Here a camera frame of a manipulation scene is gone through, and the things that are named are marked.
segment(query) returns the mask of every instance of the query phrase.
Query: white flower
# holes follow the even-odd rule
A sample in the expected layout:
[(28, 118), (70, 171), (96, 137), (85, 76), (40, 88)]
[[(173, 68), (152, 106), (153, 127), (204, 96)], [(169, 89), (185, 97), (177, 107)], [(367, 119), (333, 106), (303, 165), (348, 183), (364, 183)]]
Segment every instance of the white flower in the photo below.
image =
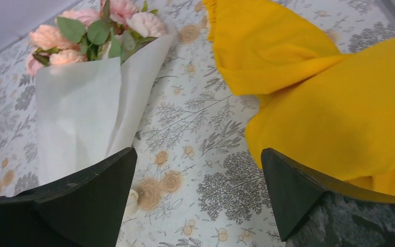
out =
[(140, 12), (127, 19), (128, 26), (143, 38), (166, 35), (166, 28), (161, 20), (152, 13)]

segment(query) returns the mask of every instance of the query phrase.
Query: artificial flower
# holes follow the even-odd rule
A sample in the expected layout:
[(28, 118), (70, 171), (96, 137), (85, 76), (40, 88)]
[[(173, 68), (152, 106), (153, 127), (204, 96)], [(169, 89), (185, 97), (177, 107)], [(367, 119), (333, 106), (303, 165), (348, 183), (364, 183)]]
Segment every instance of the artificial flower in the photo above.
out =
[(37, 59), (34, 58), (32, 54), (29, 54), (25, 61), (26, 65), (26, 73), (28, 73), (31, 77), (34, 77), (39, 68), (43, 68), (44, 65), (41, 64)]
[(35, 32), (30, 32), (31, 44), (49, 50), (51, 48), (70, 49), (75, 47), (75, 43), (66, 39), (60, 30), (49, 25), (40, 25)]
[(49, 58), (49, 63), (51, 65), (78, 63), (84, 61), (85, 56), (81, 55), (76, 50), (62, 50), (59, 53), (52, 54)]
[(81, 9), (64, 11), (60, 17), (65, 17), (73, 20), (79, 20), (86, 27), (90, 26), (93, 22), (101, 18), (98, 11), (94, 9)]
[[(105, 0), (101, 0), (101, 9), (105, 4)], [(113, 22), (126, 24), (138, 12), (138, 7), (131, 0), (111, 0), (110, 1), (110, 19)]]
[(133, 15), (130, 19), (127, 19), (127, 25), (143, 38), (158, 38), (167, 34), (166, 27), (161, 20), (149, 12), (140, 12)]

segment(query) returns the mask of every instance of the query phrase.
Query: table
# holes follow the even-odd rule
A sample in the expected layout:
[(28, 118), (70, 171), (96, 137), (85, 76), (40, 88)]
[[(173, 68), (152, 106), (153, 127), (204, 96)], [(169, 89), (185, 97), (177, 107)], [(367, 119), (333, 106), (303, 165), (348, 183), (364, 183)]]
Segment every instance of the table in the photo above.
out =
[[(395, 36), (373, 0), (279, 0), (324, 30), (342, 52)], [(134, 147), (140, 208), (123, 220), (118, 246), (285, 246), (244, 128), (254, 97), (233, 96), (218, 73), (199, 0), (151, 0), (181, 41), (155, 81)], [(84, 0), (76, 8), (95, 7)], [(27, 39), (0, 54), (0, 196), (38, 186), (34, 81)]]

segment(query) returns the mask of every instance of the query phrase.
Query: printed tree pattern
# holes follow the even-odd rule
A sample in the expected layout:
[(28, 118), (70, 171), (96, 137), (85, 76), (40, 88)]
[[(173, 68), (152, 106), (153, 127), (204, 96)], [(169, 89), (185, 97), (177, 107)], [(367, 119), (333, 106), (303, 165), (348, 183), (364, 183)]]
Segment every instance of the printed tree pattern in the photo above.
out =
[[(158, 127), (142, 132), (150, 152), (158, 149), (173, 149), (185, 134), (196, 133), (205, 124), (215, 125), (216, 129), (221, 126), (221, 121), (226, 120), (233, 113), (230, 109), (234, 106), (229, 104), (229, 97), (216, 99), (211, 92), (200, 93), (180, 107), (174, 103), (162, 103), (156, 108), (155, 116), (159, 117)], [(224, 102), (225, 105), (217, 115), (208, 117), (208, 109)]]
[(365, 28), (360, 34), (354, 34), (350, 38), (349, 50), (356, 53), (393, 37), (395, 37), (395, 30), (391, 24), (385, 26), (384, 23), (377, 22), (372, 28)]
[(184, 246), (184, 247), (202, 247), (202, 241), (198, 240), (198, 239), (194, 239), (194, 238), (182, 238), (182, 239), (178, 239), (178, 243), (177, 244), (171, 244), (171, 243), (165, 243), (165, 242), (161, 242), (159, 243), (162, 246), (160, 247), (178, 247), (178, 246)]
[(375, 0), (340, 0), (347, 3), (351, 8), (354, 8), (361, 14), (366, 14), (374, 7), (376, 7)]
[(223, 167), (227, 169), (225, 174), (205, 175), (197, 189), (199, 206), (211, 220), (225, 210), (228, 220), (242, 224), (250, 220), (253, 211), (260, 214), (263, 207), (271, 207), (263, 173), (248, 152), (230, 154)]

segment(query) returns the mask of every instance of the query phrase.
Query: yellow fabric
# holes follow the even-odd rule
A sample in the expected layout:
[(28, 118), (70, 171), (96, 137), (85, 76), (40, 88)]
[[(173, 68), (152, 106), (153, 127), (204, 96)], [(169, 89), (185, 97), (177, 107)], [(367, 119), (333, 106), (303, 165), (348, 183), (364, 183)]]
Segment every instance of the yellow fabric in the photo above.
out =
[(205, 0), (216, 65), (257, 95), (250, 152), (274, 148), (320, 172), (395, 195), (395, 39), (342, 55), (320, 29), (268, 0)]

